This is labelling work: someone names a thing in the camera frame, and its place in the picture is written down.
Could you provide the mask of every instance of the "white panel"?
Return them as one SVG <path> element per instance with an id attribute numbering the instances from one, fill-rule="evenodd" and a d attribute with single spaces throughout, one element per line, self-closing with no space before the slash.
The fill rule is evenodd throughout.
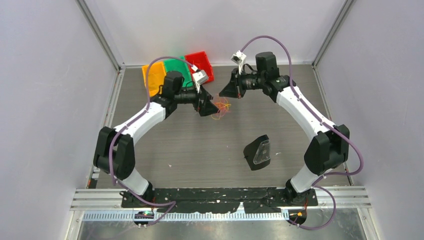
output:
<path id="1" fill-rule="evenodd" d="M 58 240 L 115 70 L 74 0 L 0 7 L 0 235 Z"/>
<path id="2" fill-rule="evenodd" d="M 365 158 L 383 239 L 423 239 L 424 2 L 356 1 L 319 63 L 333 120 Z M 351 149 L 348 167 L 358 167 Z"/>
<path id="3" fill-rule="evenodd" d="M 213 64 L 233 64 L 231 55 L 251 38 L 282 41 L 294 63 L 311 63 L 344 0 L 96 0 L 127 66 L 160 56 L 206 51 Z M 269 39 L 246 51 L 272 51 L 286 64 L 283 50 Z"/>

